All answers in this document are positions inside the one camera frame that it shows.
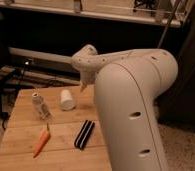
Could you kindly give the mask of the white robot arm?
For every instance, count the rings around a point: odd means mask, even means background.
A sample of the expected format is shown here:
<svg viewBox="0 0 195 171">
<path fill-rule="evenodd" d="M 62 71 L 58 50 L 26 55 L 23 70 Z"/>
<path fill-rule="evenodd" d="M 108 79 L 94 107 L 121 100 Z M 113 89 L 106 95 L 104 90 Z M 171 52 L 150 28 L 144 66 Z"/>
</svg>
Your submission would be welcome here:
<svg viewBox="0 0 195 171">
<path fill-rule="evenodd" d="M 71 57 L 81 87 L 94 86 L 94 102 L 112 171 L 169 171 L 154 102 L 178 74 L 164 49 L 100 54 L 86 45 Z"/>
</svg>

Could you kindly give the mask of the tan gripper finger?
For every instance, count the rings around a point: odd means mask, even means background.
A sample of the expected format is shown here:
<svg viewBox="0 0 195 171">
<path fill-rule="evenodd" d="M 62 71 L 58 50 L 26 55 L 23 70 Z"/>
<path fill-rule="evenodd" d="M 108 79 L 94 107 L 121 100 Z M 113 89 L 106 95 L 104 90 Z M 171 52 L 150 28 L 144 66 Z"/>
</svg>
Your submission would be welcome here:
<svg viewBox="0 0 195 171">
<path fill-rule="evenodd" d="M 87 84 L 80 83 L 80 92 L 83 92 L 87 88 Z"/>
</svg>

